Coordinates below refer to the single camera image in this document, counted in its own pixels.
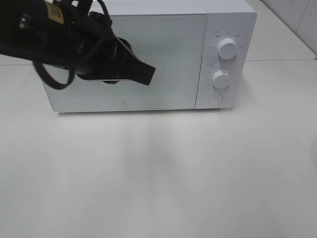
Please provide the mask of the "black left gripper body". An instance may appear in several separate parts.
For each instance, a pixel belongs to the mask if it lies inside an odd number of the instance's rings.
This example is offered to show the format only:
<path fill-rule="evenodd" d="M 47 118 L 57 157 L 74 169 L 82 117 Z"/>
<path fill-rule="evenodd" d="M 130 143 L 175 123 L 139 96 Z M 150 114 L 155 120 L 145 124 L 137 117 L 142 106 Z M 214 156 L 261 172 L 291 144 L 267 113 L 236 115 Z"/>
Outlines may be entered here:
<path fill-rule="evenodd" d="M 91 11 L 83 22 L 87 33 L 99 34 L 89 53 L 76 66 L 76 74 L 84 80 L 116 83 L 120 80 L 135 80 L 135 55 L 130 44 L 117 37 L 107 12 Z"/>

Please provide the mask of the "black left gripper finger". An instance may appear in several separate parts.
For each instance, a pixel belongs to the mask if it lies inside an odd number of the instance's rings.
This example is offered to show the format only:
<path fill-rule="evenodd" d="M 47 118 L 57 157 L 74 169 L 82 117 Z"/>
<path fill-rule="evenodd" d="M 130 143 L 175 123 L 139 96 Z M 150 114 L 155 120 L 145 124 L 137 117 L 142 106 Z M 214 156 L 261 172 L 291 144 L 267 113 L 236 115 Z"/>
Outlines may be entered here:
<path fill-rule="evenodd" d="M 149 86 L 156 68 L 141 61 L 134 54 L 129 43 L 124 43 L 123 45 L 126 51 L 121 62 L 125 78 Z"/>

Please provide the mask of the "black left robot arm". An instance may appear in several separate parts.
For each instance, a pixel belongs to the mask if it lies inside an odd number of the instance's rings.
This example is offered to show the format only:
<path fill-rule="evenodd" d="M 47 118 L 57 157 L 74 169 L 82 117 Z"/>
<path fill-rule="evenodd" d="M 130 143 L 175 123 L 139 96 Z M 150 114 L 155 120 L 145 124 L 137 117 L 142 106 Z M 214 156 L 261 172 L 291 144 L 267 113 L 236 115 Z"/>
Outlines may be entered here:
<path fill-rule="evenodd" d="M 0 53 L 32 62 L 50 88 L 63 90 L 75 77 L 116 84 L 149 85 L 155 68 L 138 59 L 112 30 L 103 1 L 3 0 L 0 3 Z"/>

